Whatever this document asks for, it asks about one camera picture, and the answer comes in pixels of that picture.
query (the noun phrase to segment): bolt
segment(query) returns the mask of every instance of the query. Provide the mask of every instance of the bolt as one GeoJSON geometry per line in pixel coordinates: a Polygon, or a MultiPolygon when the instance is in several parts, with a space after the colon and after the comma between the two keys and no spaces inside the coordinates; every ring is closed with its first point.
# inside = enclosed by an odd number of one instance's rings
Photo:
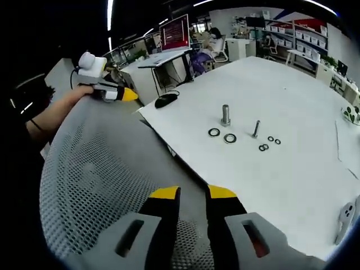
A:
{"type": "Polygon", "coordinates": [[[231,123],[229,105],[223,105],[223,118],[221,119],[221,125],[228,127],[231,123]]]}
{"type": "Polygon", "coordinates": [[[253,134],[253,138],[258,137],[259,127],[260,127],[260,120],[256,121],[256,126],[255,126],[255,131],[254,131],[254,134],[253,134]]]}

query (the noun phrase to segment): paper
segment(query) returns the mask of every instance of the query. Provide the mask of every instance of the paper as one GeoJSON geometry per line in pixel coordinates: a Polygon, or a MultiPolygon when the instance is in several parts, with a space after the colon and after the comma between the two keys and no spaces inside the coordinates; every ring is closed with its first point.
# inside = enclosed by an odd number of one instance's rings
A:
{"type": "Polygon", "coordinates": [[[339,160],[360,179],[360,127],[345,119],[335,122],[339,160]]]}

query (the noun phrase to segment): computer mouse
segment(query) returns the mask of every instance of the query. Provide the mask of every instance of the computer mouse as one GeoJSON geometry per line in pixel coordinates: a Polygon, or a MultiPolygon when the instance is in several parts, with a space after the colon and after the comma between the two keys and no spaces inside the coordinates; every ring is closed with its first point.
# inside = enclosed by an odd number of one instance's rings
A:
{"type": "Polygon", "coordinates": [[[178,99],[177,94],[164,94],[155,101],[155,108],[159,109],[178,99]]]}

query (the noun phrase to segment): metal washer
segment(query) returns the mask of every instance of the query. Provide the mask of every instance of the metal washer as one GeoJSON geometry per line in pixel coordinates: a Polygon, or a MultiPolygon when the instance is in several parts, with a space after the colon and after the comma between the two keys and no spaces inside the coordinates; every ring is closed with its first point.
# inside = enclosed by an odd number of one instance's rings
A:
{"type": "Polygon", "coordinates": [[[218,137],[220,135],[220,130],[218,128],[210,128],[208,131],[210,137],[218,137]]]}
{"type": "Polygon", "coordinates": [[[234,143],[234,142],[236,142],[236,140],[237,140],[236,136],[235,136],[234,134],[232,134],[232,133],[228,133],[228,134],[226,134],[226,135],[224,136],[224,141],[225,141],[226,143],[234,143]],[[233,137],[233,140],[232,140],[232,141],[228,141],[227,137],[229,137],[229,136],[232,136],[232,137],[233,137]]]}

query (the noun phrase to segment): monitor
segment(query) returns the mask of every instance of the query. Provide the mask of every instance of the monitor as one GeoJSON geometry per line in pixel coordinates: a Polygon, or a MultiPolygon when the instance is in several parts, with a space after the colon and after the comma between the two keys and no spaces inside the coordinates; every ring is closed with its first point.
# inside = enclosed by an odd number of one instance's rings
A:
{"type": "Polygon", "coordinates": [[[160,27],[161,49],[190,48],[189,20],[183,15],[160,27]]]}
{"type": "Polygon", "coordinates": [[[337,62],[337,72],[340,73],[342,76],[346,76],[348,72],[348,66],[341,62],[340,60],[337,62]]]}
{"type": "Polygon", "coordinates": [[[261,27],[265,28],[265,19],[264,17],[246,17],[247,27],[261,27]]]}

